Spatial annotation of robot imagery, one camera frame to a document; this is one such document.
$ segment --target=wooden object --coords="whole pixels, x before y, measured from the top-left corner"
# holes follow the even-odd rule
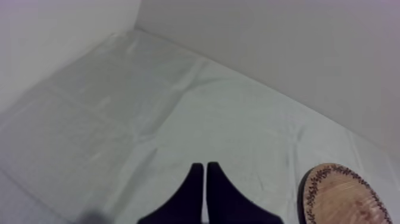
[[[324,163],[303,178],[298,192],[301,224],[392,224],[371,186],[347,167]]]

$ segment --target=white backdrop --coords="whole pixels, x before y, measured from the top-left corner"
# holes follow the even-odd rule
[[[0,111],[21,93],[135,25],[140,0],[0,2]]]
[[[400,155],[395,1],[146,0],[137,24]]]

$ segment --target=floor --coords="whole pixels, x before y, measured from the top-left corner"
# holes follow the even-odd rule
[[[298,184],[340,163],[394,223],[400,159],[296,101],[140,30],[114,36],[0,114],[1,223],[148,214],[194,162],[218,161],[250,200],[298,223]],[[207,213],[203,215],[207,222]]]

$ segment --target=white sheet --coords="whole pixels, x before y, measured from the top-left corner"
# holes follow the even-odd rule
[[[27,92],[0,115],[0,142],[0,183],[17,208],[8,212],[11,196],[0,195],[5,223],[64,222],[89,209],[132,223],[169,199],[192,163],[209,161],[285,223],[298,223],[304,173],[340,163],[366,178],[400,221],[398,158],[141,31],[110,38]]]

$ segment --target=white surface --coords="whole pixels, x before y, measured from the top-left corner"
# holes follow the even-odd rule
[[[146,0],[137,24],[400,155],[400,5]]]
[[[2,0],[0,111],[113,33],[135,25],[140,0]]]
[[[110,38],[29,90],[0,114],[0,128],[0,182],[13,191],[0,195],[0,208],[9,223],[74,220],[88,209],[134,223],[171,197],[193,162],[209,161],[285,223],[298,223],[304,173],[340,163],[365,177],[400,221],[396,157],[263,84],[143,32]]]

